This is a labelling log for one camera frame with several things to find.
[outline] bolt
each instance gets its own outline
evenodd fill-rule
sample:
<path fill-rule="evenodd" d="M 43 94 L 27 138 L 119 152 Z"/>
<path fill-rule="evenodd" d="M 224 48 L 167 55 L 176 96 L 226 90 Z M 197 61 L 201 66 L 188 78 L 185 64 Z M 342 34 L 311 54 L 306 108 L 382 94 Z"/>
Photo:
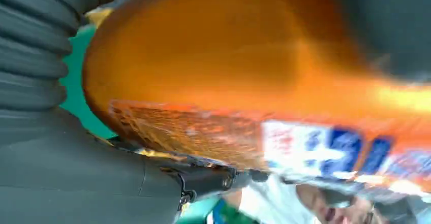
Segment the bolt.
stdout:
<path fill-rule="evenodd" d="M 227 178 L 225 178 L 225 179 L 223 180 L 223 182 L 222 182 L 222 186 L 223 186 L 225 189 L 229 189 L 229 188 L 232 186 L 232 183 L 233 183 L 233 180 L 232 180 L 232 178 L 229 176 L 229 177 L 227 177 Z"/>
<path fill-rule="evenodd" d="M 182 207 L 185 206 L 188 202 L 190 202 L 192 198 L 190 195 L 184 195 L 179 199 L 178 211 L 182 211 Z"/>
<path fill-rule="evenodd" d="M 190 199 L 190 195 L 184 195 L 183 197 L 181 197 L 181 199 L 179 199 L 179 203 L 182 205 L 187 204 Z"/>

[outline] gray robot arm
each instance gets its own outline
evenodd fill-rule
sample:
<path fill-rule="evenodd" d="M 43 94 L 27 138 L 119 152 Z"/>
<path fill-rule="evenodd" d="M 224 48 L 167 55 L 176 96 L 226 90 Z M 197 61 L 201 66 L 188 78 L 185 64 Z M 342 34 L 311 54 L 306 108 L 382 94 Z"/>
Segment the gray robot arm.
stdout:
<path fill-rule="evenodd" d="M 229 169 L 160 170 L 58 105 L 80 16 L 111 0 L 0 0 L 0 223 L 173 223 L 181 203 L 238 184 Z"/>

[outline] person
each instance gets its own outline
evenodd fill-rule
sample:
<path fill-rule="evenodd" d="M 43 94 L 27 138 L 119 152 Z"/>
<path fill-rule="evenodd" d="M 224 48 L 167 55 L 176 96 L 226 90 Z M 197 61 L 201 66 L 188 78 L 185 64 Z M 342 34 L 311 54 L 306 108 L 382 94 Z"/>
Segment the person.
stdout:
<path fill-rule="evenodd" d="M 272 174 L 265 182 L 252 182 L 224 196 L 243 214 L 264 224 L 387 224 L 365 199 L 354 197 L 346 208 L 326 203 L 322 192 L 307 184 L 285 184 Z"/>

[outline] orange surface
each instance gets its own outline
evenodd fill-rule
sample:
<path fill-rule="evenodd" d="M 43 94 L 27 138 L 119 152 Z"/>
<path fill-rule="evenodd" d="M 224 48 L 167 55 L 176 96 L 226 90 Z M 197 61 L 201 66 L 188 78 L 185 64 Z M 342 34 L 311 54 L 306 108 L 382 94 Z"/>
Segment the orange surface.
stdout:
<path fill-rule="evenodd" d="M 101 25 L 83 86 L 121 134 L 112 100 L 258 111 L 431 148 L 431 87 L 370 70 L 332 0 L 134 0 Z"/>

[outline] blue and white label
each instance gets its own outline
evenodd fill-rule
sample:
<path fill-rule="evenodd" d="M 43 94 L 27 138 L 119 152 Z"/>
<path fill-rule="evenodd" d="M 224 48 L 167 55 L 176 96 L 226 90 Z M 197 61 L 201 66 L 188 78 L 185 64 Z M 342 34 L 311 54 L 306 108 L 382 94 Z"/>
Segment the blue and white label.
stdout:
<path fill-rule="evenodd" d="M 387 158 L 392 147 L 392 142 L 393 138 L 389 136 L 375 138 L 369 155 L 359 173 L 364 175 L 376 174 L 380 170 L 383 161 Z"/>
<path fill-rule="evenodd" d="M 362 148 L 352 130 L 275 120 L 262 128 L 265 159 L 274 171 L 331 177 L 352 171 Z"/>

